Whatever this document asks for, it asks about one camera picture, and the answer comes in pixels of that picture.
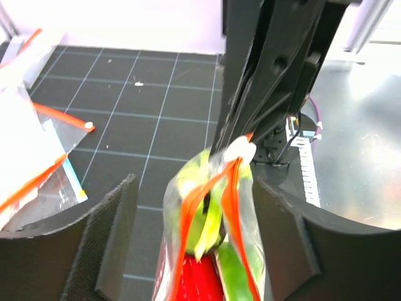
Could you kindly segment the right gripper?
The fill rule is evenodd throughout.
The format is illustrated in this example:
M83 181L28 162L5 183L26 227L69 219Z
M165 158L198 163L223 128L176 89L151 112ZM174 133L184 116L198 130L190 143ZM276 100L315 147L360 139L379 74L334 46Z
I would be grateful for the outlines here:
M211 154L236 137L258 142L297 114L348 6L346 1L224 1L219 120Z

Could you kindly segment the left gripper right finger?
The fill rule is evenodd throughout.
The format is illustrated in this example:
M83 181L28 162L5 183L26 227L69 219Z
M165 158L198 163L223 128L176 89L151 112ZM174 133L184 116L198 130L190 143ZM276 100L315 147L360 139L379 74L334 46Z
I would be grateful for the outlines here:
M258 179L267 300L399 300L400 231L342 218Z

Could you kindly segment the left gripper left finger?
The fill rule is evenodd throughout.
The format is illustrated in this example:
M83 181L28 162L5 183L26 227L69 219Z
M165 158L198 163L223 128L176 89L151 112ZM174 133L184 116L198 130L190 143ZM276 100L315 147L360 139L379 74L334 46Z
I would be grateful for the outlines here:
M54 216L1 232L1 300L118 300L138 179Z

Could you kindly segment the red toy bell pepper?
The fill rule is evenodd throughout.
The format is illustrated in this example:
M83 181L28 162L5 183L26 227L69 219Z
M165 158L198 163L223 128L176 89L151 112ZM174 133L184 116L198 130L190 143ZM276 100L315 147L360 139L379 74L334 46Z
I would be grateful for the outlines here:
M222 301L223 298L222 284L213 258L204 255L196 261L192 255L185 255L175 300Z

